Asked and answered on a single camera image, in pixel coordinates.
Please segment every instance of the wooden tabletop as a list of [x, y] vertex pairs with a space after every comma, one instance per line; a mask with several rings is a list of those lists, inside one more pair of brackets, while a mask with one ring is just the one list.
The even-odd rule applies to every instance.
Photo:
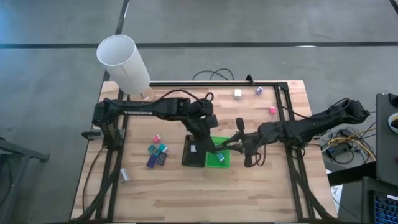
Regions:
[[[301, 80], [287, 81], [290, 97], [296, 112], [310, 116], [310, 105]], [[264, 87], [262, 95], [254, 94], [256, 87], [239, 87], [243, 97], [233, 98], [234, 87], [186, 87], [199, 98], [209, 91], [215, 99], [214, 113], [219, 126], [211, 130], [214, 136], [232, 136], [236, 132], [235, 119], [242, 117], [245, 132], [257, 131], [267, 121], [278, 121], [278, 115], [270, 115], [268, 107], [276, 106], [273, 87]], [[173, 88], [155, 87], [157, 97]], [[118, 86], [104, 82], [99, 100], [116, 99]], [[169, 97], [183, 96], [173, 93]], [[162, 143], [168, 145], [165, 165], [146, 167], [150, 156], [147, 148], [152, 138], [159, 134]], [[245, 168], [244, 156], [233, 151], [231, 167], [197, 168], [181, 165], [185, 135], [181, 122], [162, 121], [150, 116], [131, 116], [126, 133], [122, 168], [131, 181], [119, 184], [114, 210], [114, 222], [273, 222], [296, 221], [293, 194], [290, 185], [284, 145], [280, 142], [267, 146], [263, 166]], [[101, 149], [102, 140], [90, 141], [76, 193], [71, 218], [82, 213], [82, 189], [95, 155]], [[106, 149], [97, 160], [87, 184], [85, 207], [98, 193], [103, 173]], [[325, 165], [318, 146], [306, 148], [304, 157], [310, 189], [319, 202], [336, 217]], [[104, 215], [108, 211], [108, 200]], [[304, 213], [304, 197], [301, 196]]]

